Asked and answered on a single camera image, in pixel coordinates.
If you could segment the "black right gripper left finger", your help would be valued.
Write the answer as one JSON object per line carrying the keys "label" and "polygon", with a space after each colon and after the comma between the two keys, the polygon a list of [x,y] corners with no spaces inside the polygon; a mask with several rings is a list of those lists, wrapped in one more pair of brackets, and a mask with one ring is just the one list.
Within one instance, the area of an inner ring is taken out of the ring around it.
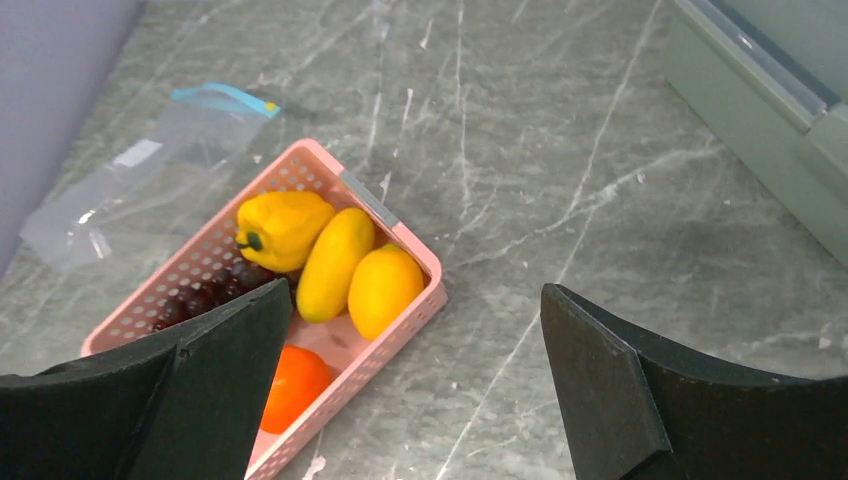
{"label": "black right gripper left finger", "polygon": [[105,352],[1,379],[5,479],[241,479],[292,317],[272,281]]}

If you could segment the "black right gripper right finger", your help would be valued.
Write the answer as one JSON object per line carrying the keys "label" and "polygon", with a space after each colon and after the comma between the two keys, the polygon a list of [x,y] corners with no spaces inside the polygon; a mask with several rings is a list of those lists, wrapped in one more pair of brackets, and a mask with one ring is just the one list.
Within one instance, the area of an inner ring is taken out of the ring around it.
{"label": "black right gripper right finger", "polygon": [[843,479],[847,380],[781,375],[548,283],[541,325],[579,479]]}

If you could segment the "orange fruit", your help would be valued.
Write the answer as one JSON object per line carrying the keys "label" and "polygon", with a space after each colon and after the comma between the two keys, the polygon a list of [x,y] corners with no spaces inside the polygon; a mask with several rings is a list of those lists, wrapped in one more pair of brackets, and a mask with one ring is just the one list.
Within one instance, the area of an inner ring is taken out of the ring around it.
{"label": "orange fruit", "polygon": [[334,380],[315,352],[294,345],[283,347],[260,422],[260,429],[282,434]]}

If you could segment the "clear zip top bag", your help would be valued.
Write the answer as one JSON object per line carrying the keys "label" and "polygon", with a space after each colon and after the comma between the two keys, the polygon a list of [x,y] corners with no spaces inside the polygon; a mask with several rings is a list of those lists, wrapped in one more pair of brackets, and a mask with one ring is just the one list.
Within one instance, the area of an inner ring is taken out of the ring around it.
{"label": "clear zip top bag", "polygon": [[152,131],[47,201],[20,236],[59,271],[127,254],[214,184],[280,107],[223,83],[173,91]]}

